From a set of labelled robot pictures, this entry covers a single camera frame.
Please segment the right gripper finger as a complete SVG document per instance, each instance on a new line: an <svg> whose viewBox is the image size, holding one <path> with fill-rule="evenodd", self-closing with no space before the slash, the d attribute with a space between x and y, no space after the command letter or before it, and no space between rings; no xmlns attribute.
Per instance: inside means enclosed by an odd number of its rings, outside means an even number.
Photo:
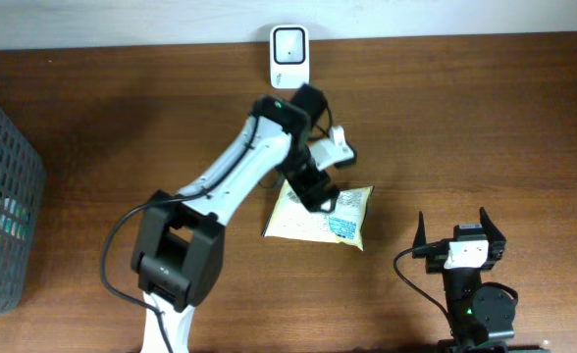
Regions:
<svg viewBox="0 0 577 353"><path fill-rule="evenodd" d="M418 216L418 226L412 243L412 257L413 258L423 258L422 253L423 247L427 244L424 216L422 212L419 212Z"/></svg>
<svg viewBox="0 0 577 353"><path fill-rule="evenodd" d="M484 207L479 210L480 222L489 242L489 258L491 260L500 260L505 250L506 239L500 230L491 221Z"/></svg>

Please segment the pale yellow snack bag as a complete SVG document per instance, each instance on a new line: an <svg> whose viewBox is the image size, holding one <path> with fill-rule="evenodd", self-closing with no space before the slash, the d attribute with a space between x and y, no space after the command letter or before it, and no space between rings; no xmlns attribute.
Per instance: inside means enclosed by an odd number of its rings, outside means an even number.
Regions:
<svg viewBox="0 0 577 353"><path fill-rule="evenodd" d="M263 231L265 237L343 243L364 250L361 230L373 186L342 191L332 213L311 213L287 181Z"/></svg>

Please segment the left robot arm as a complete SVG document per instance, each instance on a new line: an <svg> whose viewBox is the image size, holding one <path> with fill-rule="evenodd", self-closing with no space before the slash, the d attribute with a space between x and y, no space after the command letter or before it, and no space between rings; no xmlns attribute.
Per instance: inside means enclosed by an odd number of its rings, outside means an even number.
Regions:
<svg viewBox="0 0 577 353"><path fill-rule="evenodd" d="M329 109L323 93L302 84L289 100L263 95L230 147L177 194L156 191L145 205L131 255L143 305L144 352L185 352L192 315L222 270L225 228L256 184L271 170L289 183L311 213L331 213L339 189L326 172L352 165L354 149L341 127L311 143Z"/></svg>

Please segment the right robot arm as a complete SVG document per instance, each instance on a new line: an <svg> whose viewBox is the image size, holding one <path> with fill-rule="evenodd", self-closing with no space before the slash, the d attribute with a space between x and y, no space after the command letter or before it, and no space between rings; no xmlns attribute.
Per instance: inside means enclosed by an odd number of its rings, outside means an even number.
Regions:
<svg viewBox="0 0 577 353"><path fill-rule="evenodd" d="M506 238L484 209L477 224L458 225L451 238L427 241L424 218L412 243L412 257L425 261L426 273L440 275L446 298L450 339L438 343L440 352L505 352L514 337L518 293L503 284L484 282L502 259Z"/></svg>

